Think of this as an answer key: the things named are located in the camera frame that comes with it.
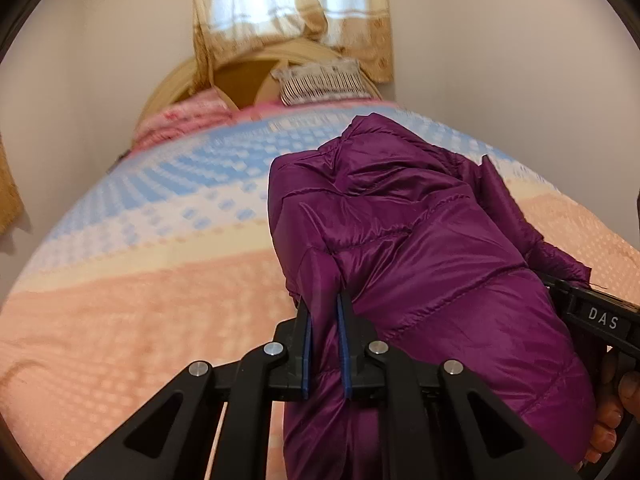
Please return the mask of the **person right hand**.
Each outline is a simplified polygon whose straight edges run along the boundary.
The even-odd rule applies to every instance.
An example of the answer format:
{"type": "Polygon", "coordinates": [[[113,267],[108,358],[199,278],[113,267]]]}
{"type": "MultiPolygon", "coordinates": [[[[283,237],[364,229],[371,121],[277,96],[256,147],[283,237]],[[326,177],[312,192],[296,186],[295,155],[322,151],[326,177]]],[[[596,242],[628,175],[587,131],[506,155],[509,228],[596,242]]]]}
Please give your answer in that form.
{"type": "Polygon", "coordinates": [[[639,419],[638,370],[630,370],[616,379],[618,354],[614,349],[606,350],[600,363],[601,370],[596,382],[596,418],[585,456],[574,466],[576,471],[580,471],[585,464],[597,463],[603,454],[612,451],[617,441],[616,429],[625,414],[639,419]]]}

